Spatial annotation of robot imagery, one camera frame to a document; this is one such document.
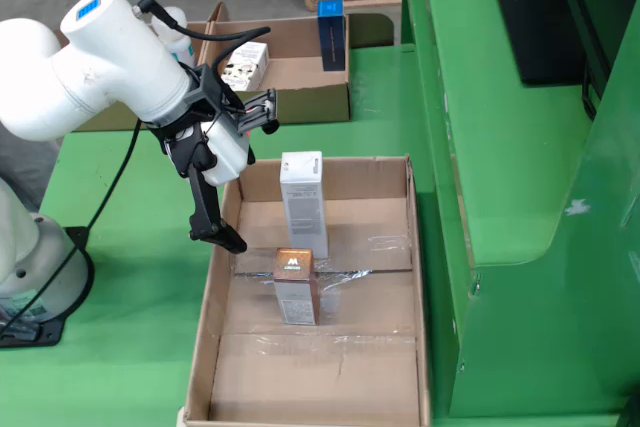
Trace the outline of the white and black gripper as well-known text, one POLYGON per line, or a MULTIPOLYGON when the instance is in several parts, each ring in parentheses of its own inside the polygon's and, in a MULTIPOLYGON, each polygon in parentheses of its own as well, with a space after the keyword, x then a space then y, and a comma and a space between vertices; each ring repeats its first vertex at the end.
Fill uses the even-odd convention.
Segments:
POLYGON ((178 174, 189 178, 195 211, 190 216, 190 238, 218 245, 232 254, 247 244, 221 216, 218 192, 256 162, 249 136, 239 134, 225 116, 198 119, 187 116, 164 127, 149 123, 162 151, 178 174))

